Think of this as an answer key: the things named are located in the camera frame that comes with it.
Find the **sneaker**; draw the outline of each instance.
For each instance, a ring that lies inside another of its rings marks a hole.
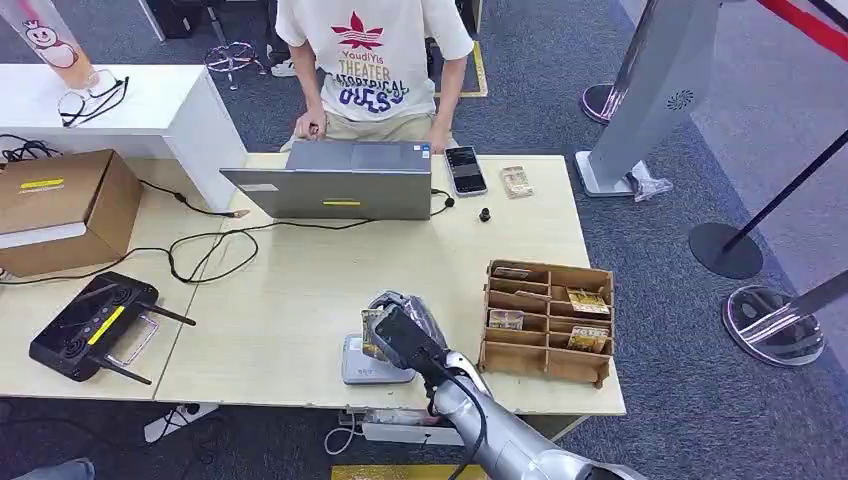
[[[271,67],[271,75],[275,77],[294,77],[294,62],[284,60],[283,63],[278,63]]]

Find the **graphic print on shirt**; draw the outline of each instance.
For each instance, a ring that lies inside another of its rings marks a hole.
[[[357,105],[370,113],[382,113],[400,105],[409,89],[403,81],[393,80],[382,56],[375,51],[383,28],[365,29],[356,12],[350,16],[350,26],[334,26],[339,44],[346,47],[339,58],[339,71],[332,75],[339,88],[339,102]]]
[[[74,47],[59,40],[52,28],[41,25],[38,20],[27,20],[24,27],[24,35],[32,43],[35,53],[48,64],[56,68],[71,68],[79,59]]]

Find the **stanchion base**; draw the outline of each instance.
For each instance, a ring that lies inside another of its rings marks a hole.
[[[586,195],[590,197],[632,197],[633,189],[630,188],[630,182],[625,179],[619,180],[615,185],[605,186],[598,185],[598,180],[595,178],[595,172],[592,170],[592,164],[589,163],[589,154],[592,152],[577,152],[574,155],[577,172],[580,174],[580,179],[583,181],[583,187],[586,189]],[[640,161],[633,167],[633,173],[636,176],[650,176],[648,166],[645,162]]]
[[[611,83],[592,85],[583,90],[583,96],[580,97],[580,107],[583,108],[583,113],[602,125],[608,125],[610,117],[602,115],[601,112],[604,111],[604,105],[606,105],[611,91]]]
[[[757,343],[746,342],[739,333],[790,300],[789,295],[767,287],[740,288],[730,295],[724,306],[724,327],[730,337],[757,360],[776,367],[807,365],[819,358],[825,345],[819,322],[812,315]]]
[[[689,232],[689,249],[707,270],[726,278],[744,280],[763,269],[760,247],[745,237],[731,250],[722,252],[728,240],[739,232],[723,223],[704,223]]]

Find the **cardboard box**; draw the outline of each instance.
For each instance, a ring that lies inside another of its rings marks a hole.
[[[117,260],[141,192],[114,150],[9,164],[0,173],[0,268],[25,277]]]

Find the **plastic bag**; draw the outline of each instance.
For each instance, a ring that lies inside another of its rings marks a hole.
[[[633,199],[638,203],[650,200],[660,193],[670,192],[674,184],[667,178],[654,178],[647,169],[633,169],[624,176],[633,189]]]

